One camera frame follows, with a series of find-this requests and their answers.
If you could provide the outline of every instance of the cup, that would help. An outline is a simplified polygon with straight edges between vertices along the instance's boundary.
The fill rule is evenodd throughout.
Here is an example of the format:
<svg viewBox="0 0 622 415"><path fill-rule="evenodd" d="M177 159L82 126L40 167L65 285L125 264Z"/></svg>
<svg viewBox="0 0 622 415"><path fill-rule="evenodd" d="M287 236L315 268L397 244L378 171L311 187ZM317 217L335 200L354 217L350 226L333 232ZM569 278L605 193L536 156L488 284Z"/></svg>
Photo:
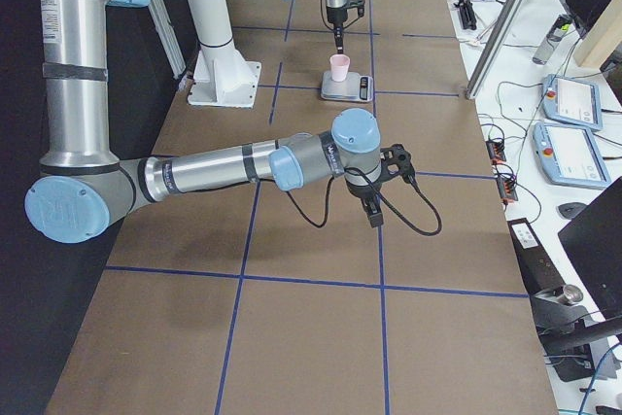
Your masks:
<svg viewBox="0 0 622 415"><path fill-rule="evenodd" d="M336 53L330 57L330 77L334 82L343 82L348 76L350 57L343 53Z"/></svg>

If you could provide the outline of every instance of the table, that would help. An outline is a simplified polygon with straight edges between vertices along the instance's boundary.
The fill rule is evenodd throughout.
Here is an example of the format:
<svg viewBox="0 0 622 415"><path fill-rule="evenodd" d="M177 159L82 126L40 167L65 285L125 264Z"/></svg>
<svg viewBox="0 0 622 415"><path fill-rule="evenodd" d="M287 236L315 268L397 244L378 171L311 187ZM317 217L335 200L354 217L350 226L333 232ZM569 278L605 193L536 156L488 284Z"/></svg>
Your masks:
<svg viewBox="0 0 622 415"><path fill-rule="evenodd" d="M465 62L467 73L470 75L477 63L479 55L483 51L483 46L477 47L469 41L477 38L482 30L491 24L499 12L502 5L496 2L477 2L473 1L473 10L478 15L478 28L475 31L463 30L460 25L460 18L457 10L453 6L455 0L447 0L452 12L452 20L457 37L461 41L461 53ZM557 15L563 13L563 7L559 0L526 0L515 19L505 44L511 45L501 49L490 75L487 77L484 87L476 97L477 111L482 123L494 122L505 132L506 137L523 136L524 132L511 121L501 116L501 108L496 97L500 82L510 81L522 85L533 85L541 83L544 76L551 73L561 73L567 71L566 76L583 77L590 75L586 80L599 85L604 109L620 110L620 104L615 95L609 88L606 80L599 73L599 70L584 69L578 67L571 58L568 67L563 65L570 54L572 46L578 40L578 34L572 32L560 44L554 52L549 62L544 66L535 65L532 56L536 47L544 37ZM544 121L544 114L538 110L532 121L532 116L536 110L536 105L540 98L540 88L522 88L512 85L502 85L500 101L503 113L511 119L527 127L533 121ZM604 114L604 129L599 132L604 137L614 141L620 141L622 135L622 119L612 114ZM484 136L489 135L490 127L482 127ZM493 131L493 137L499 136L497 130ZM606 141L597 139L599 149L603 156L618 156L621 151L619 147L611 145ZM520 167L519 182L531 190L539 199L541 215L532 223L536 235L540 239L546 252L549 254L560 273L569 284L576 284L585 291L579 277L574 271L566 252L557 237L557 232L568 223L556 211L560 204L581 201L590 203L598 194L599 190L579 189L570 187L554 186L548 183L542 174L539 163L535 158L535 149L531 138L531 133L521 151L520 140L508 142L505 153L508 165L516 169ZM622 176L622 163L618 160L608 161L607 170L612 178L616 180ZM518 189L519 201L508 205L505 212L508 220L527 218L533 220L538 212L538 206L534 198L524 190ZM598 308L592 298L587 295L582 303L588 311L595 311ZM616 351L617 358L621 352ZM549 368L549 376L553 383L556 400L560 408L578 409L582 398L579 388L587 386L587 381L575 381L563 383L557 377L552 368ZM622 406L622 395L620 389L622 381L622 371L618 371L616 380L598 381L597 391L590 396L586 411L594 413L594 406L598 404L609 405L620 408Z"/></svg>
<svg viewBox="0 0 622 415"><path fill-rule="evenodd" d="M255 106L180 92L157 154L316 133L353 107L319 98L333 51L319 0L227 1L236 47L262 62ZM123 225L50 413L556 413L445 0L367 0L345 47L442 233L386 208L370 229L341 180L322 230L265 183L147 207ZM383 192L434 229L409 186ZM324 193L294 196L318 219Z"/></svg>

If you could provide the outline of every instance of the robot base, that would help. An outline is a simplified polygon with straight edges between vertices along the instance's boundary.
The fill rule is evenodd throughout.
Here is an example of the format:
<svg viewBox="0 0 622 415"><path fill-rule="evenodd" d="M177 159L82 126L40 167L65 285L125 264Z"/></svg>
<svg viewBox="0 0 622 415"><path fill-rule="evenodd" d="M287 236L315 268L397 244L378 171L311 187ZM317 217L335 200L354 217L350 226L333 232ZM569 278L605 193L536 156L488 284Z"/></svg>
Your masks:
<svg viewBox="0 0 622 415"><path fill-rule="evenodd" d="M321 96L327 101L369 102L373 99L373 79L348 72L343 82L335 82L328 70L322 77Z"/></svg>
<svg viewBox="0 0 622 415"><path fill-rule="evenodd" d="M246 61L238 51L235 52L237 56L236 67L240 68L239 75L245 78L241 80L242 83L230 91L223 91L222 87L219 86L224 81L230 80L230 72L221 71L218 61L214 60L214 78L212 79L203 54L199 54L194 70L194 85L192 85L188 96L190 104L195 106L253 107L261 73L261 63Z"/></svg>

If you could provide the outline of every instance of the dark background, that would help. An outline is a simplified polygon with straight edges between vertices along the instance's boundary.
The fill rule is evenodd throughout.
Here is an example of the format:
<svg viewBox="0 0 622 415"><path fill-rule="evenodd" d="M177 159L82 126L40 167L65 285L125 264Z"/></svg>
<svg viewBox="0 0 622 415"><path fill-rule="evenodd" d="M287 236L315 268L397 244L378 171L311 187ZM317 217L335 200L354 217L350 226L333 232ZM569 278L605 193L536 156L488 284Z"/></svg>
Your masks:
<svg viewBox="0 0 622 415"><path fill-rule="evenodd" d="M164 0L186 61L186 0ZM23 197L39 177L48 123L39 0L0 0L0 414L43 413L121 228L78 245L34 230ZM112 151L147 156L177 89L147 8L107 9Z"/></svg>

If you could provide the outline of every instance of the black computer mouse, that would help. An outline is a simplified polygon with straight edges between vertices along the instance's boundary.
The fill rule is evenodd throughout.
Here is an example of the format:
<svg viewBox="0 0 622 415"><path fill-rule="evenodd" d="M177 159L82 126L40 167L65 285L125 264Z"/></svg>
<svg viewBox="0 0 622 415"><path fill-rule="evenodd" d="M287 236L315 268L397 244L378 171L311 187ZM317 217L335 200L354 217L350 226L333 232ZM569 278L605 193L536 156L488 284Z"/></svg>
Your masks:
<svg viewBox="0 0 622 415"><path fill-rule="evenodd" d="M579 203L579 202L564 203L564 204L560 204L557 207L557 210L559 211L559 213L562 215L564 219L572 219L577 214L579 214L581 211L583 211L586 206L587 204Z"/></svg>

